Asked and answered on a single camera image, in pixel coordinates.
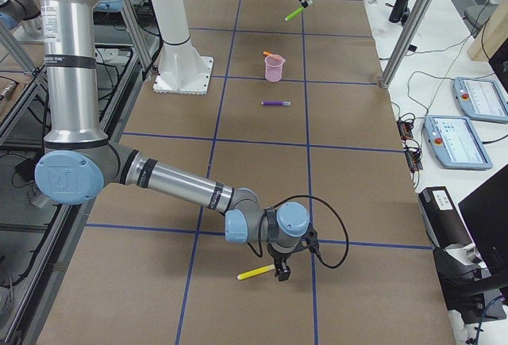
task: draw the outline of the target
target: purple marker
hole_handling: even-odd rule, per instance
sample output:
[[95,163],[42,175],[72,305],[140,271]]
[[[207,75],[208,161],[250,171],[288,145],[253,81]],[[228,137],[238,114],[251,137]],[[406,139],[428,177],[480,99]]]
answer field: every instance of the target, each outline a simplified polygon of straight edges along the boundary
[[289,105],[291,105],[291,102],[286,102],[286,101],[262,101],[261,105],[284,105],[284,106],[289,106]]

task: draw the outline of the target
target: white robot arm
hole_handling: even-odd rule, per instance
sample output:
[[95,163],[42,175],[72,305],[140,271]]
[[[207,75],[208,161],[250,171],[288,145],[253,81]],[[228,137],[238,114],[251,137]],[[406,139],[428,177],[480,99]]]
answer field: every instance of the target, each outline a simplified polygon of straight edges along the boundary
[[36,167],[40,190],[55,201],[77,205],[109,183],[135,183],[225,216],[225,238],[266,242],[279,280],[289,278],[287,258],[318,248],[309,213],[296,203],[262,209],[256,195],[150,159],[110,142],[99,128],[92,12],[121,8],[121,0],[40,0],[44,26],[52,130]]

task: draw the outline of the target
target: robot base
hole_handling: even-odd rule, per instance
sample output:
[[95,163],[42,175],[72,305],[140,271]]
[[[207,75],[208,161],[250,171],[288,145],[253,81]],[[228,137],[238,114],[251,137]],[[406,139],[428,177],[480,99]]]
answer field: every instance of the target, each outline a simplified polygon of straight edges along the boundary
[[179,54],[163,53],[159,73],[153,85],[157,93],[180,93],[205,95],[212,75],[213,57],[201,57],[192,49],[191,61]]

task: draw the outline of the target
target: brown cardboard table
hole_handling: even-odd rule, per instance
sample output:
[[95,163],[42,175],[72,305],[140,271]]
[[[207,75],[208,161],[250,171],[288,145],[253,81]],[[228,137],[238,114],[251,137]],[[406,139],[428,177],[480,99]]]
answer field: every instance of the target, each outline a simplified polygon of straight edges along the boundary
[[[97,200],[39,344],[451,345],[452,331],[362,0],[185,0],[193,45],[215,58],[206,96],[146,83],[121,142],[159,161],[253,189],[265,206],[323,197],[352,241],[325,269],[243,282],[270,263],[226,243],[223,217],[134,186]],[[171,1],[168,0],[168,13]],[[287,60],[264,80],[262,51]],[[262,107],[263,100],[291,107]],[[318,204],[329,263],[344,250]]]

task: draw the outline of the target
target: black water bottle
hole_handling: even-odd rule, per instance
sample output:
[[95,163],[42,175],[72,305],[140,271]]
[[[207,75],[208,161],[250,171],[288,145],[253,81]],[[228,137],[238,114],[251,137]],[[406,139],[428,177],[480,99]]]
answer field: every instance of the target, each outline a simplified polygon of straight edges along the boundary
[[399,22],[404,14],[404,10],[406,10],[408,2],[409,0],[397,0],[388,20],[390,22]]

